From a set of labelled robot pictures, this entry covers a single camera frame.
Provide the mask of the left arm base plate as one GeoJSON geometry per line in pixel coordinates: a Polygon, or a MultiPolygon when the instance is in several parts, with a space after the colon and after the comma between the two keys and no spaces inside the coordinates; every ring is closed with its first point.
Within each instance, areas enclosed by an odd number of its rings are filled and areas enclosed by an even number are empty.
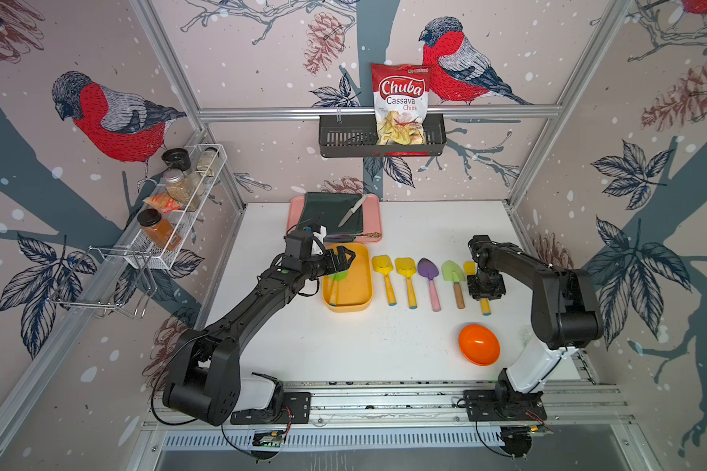
{"type": "Polygon", "coordinates": [[[230,424],[308,424],[310,408],[310,392],[289,392],[277,378],[253,373],[241,380],[230,424]]]}

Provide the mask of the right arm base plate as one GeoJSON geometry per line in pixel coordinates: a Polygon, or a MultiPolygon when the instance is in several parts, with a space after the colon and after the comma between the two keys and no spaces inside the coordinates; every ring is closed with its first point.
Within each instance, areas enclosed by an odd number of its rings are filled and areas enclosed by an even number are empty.
{"type": "Polygon", "coordinates": [[[463,403],[470,422],[543,422],[548,416],[542,396],[511,392],[499,398],[494,390],[464,390],[463,403]]]}

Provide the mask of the green shovel wooden handle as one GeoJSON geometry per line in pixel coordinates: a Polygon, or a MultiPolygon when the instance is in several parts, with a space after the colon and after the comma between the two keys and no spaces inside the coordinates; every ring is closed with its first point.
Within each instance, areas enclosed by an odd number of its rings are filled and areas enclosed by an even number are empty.
{"type": "Polygon", "coordinates": [[[452,260],[447,260],[442,265],[443,279],[452,284],[455,294],[457,308],[465,309],[465,300],[463,299],[463,290],[461,282],[465,280],[463,269],[452,260]]]}

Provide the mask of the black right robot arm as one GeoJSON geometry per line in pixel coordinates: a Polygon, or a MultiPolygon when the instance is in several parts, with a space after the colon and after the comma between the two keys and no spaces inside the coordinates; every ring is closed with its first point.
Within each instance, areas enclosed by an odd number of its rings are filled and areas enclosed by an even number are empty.
{"type": "Polygon", "coordinates": [[[475,235],[467,244],[477,273],[469,278],[475,300],[497,300],[507,291],[504,275],[532,290],[534,339],[499,374],[492,390],[467,390],[463,402],[471,422],[545,420],[543,390],[551,373],[573,353],[604,335],[589,272],[545,263],[513,243],[475,235]]]}

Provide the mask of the purple shovel pink handle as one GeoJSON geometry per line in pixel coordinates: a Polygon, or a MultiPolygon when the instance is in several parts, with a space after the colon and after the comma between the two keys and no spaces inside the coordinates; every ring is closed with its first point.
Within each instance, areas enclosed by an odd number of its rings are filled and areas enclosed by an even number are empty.
{"type": "Polygon", "coordinates": [[[435,284],[435,279],[439,275],[439,270],[437,266],[431,260],[422,257],[422,259],[418,261],[418,274],[420,274],[420,276],[422,276],[423,278],[426,278],[428,282],[432,310],[434,312],[440,312],[442,306],[435,284]]]}

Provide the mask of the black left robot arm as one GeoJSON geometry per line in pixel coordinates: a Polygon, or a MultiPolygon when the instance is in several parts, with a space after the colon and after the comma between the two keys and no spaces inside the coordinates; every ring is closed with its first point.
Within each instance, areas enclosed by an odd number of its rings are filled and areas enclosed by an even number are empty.
{"type": "Polygon", "coordinates": [[[241,354],[263,325],[289,304],[308,281],[347,272],[355,251],[327,248],[310,229],[294,229],[285,251],[258,277],[253,290],[222,318],[179,337],[164,375],[163,405],[192,420],[222,425],[242,392],[241,354]]]}

